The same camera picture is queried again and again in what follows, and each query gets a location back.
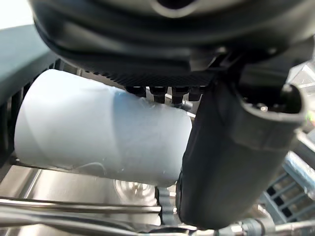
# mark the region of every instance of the white tube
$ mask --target white tube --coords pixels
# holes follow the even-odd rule
[[[24,164],[170,186],[191,121],[186,112],[57,70],[29,89],[15,129]]]

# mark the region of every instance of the metal rod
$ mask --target metal rod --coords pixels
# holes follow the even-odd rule
[[[41,209],[63,212],[79,213],[126,213],[126,214],[149,214],[159,213],[160,206],[137,206],[137,205],[105,205],[87,204],[74,202],[41,201],[29,199],[0,198],[0,206],[19,207],[24,209]]]
[[[307,220],[301,222],[276,225],[276,235],[296,235],[302,230],[314,230],[315,220]]]

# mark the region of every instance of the stainless steel sink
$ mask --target stainless steel sink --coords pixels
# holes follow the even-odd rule
[[[111,205],[156,205],[154,187],[48,170],[12,166],[0,184],[0,196],[47,201],[104,203]],[[158,214],[89,214],[132,223],[160,225]],[[46,226],[35,225],[0,231],[2,236],[68,236]]]

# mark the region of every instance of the metal rail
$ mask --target metal rail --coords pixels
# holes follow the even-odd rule
[[[41,201],[29,199],[0,198],[0,206],[18,207],[23,209],[53,210],[79,213],[110,213],[110,214],[151,214],[159,213],[160,206],[137,205],[105,205],[72,202]]]

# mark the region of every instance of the black plastic housing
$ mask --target black plastic housing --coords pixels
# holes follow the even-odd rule
[[[177,210],[184,223],[226,227],[241,219],[267,188],[306,117],[300,91],[287,86],[291,89],[282,112],[248,103],[222,81],[206,91],[177,186]]]

